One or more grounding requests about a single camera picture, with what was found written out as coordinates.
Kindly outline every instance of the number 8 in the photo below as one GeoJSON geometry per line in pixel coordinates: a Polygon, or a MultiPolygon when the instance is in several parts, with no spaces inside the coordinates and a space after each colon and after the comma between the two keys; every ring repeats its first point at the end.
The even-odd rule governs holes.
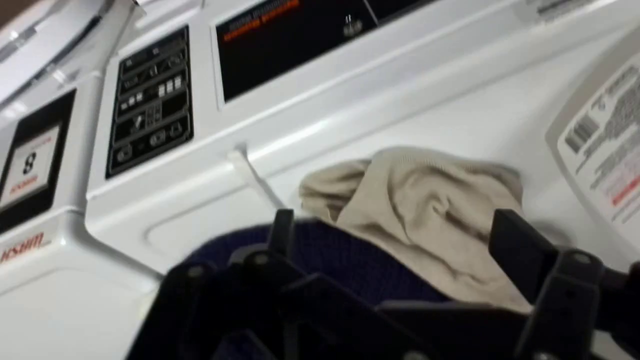
{"type": "Polygon", "coordinates": [[[33,162],[36,160],[36,153],[32,152],[27,156],[24,160],[24,170],[22,170],[22,174],[26,175],[33,169],[33,162]]]}

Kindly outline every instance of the blue fabric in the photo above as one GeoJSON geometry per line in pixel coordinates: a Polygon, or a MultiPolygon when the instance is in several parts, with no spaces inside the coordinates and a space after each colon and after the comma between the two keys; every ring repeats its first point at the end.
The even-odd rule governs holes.
{"type": "MultiPolygon", "coordinates": [[[[215,238],[186,261],[208,261],[225,268],[237,249],[266,243],[270,226],[261,225],[215,238]]],[[[298,268],[310,274],[325,274],[372,306],[385,300],[449,300],[392,256],[366,241],[318,221],[298,222],[294,231],[292,260],[298,268]]],[[[214,359],[262,360],[265,357],[248,337],[234,334],[219,345],[214,359]]]]}

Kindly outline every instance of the washing machine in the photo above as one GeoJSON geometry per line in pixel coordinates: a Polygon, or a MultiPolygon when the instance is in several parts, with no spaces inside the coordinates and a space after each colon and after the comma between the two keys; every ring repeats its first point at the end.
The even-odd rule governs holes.
{"type": "Polygon", "coordinates": [[[544,132],[637,1],[217,0],[170,19],[130,24],[106,71],[85,221],[117,251],[165,273],[277,208],[304,216],[306,174],[414,145],[517,169],[530,222],[630,261],[544,132]]]}
{"type": "Polygon", "coordinates": [[[84,226],[102,75],[132,7],[45,0],[0,31],[2,359],[123,358],[157,286],[84,226]]]}

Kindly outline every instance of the beige cloth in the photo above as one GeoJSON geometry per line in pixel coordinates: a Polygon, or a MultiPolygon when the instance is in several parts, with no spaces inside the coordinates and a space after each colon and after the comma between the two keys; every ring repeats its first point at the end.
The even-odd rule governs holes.
{"type": "Polygon", "coordinates": [[[304,178],[302,208],[394,256],[452,299],[531,310],[489,255],[497,208],[521,211],[513,171],[415,148],[304,178]]]}

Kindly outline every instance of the barcode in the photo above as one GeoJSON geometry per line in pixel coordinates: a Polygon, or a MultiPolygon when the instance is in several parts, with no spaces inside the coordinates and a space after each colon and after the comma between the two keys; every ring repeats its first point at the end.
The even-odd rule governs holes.
{"type": "Polygon", "coordinates": [[[573,129],[569,131],[564,138],[564,142],[577,154],[599,129],[600,126],[598,123],[589,115],[585,115],[578,121],[573,129]]]}

